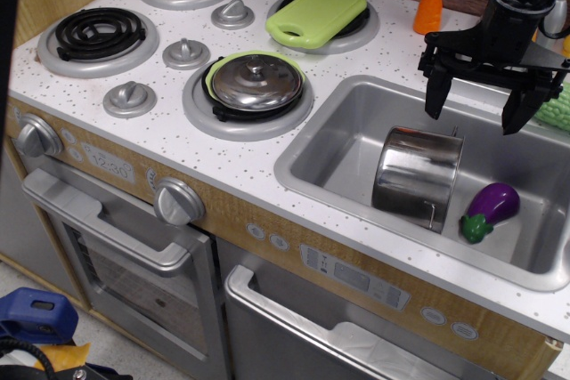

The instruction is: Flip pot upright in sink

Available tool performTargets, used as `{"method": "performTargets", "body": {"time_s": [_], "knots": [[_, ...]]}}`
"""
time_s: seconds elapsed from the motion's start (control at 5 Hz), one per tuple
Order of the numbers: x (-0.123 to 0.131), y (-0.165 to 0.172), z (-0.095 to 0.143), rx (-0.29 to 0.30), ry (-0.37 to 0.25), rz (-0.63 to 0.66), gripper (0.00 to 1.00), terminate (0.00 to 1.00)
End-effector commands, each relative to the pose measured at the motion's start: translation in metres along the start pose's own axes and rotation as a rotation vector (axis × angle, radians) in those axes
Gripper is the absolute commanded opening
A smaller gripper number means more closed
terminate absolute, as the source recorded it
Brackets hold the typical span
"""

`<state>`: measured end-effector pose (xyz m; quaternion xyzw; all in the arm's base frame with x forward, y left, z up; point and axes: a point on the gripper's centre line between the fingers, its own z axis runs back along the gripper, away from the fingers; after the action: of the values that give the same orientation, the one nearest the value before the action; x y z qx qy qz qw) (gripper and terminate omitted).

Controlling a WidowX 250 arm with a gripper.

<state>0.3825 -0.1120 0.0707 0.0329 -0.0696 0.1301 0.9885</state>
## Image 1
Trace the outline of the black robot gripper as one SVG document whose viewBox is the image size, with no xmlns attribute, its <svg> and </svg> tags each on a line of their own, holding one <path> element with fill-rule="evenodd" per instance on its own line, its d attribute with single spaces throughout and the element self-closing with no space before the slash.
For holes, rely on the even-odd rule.
<svg viewBox="0 0 570 380">
<path fill-rule="evenodd" d="M 543 103 L 557 99 L 569 73 L 569 59 L 533 41 L 460 30 L 429 33 L 425 42 L 419 70 L 427 79 L 426 113 L 440 117 L 454 78 L 510 89 L 501 115 L 504 135 L 519 132 Z"/>
</svg>

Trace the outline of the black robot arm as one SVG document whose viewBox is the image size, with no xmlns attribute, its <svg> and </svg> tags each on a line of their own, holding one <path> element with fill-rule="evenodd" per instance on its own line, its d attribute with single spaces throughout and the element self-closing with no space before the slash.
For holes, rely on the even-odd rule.
<svg viewBox="0 0 570 380">
<path fill-rule="evenodd" d="M 536 44 L 556 0 L 488 0 L 480 21 L 458 31 L 430 32 L 419 70 L 427 78 L 425 111 L 439 118 L 455 78 L 510 90 L 503 108 L 505 134 L 517 133 L 543 103 L 556 99 L 569 61 Z"/>
</svg>

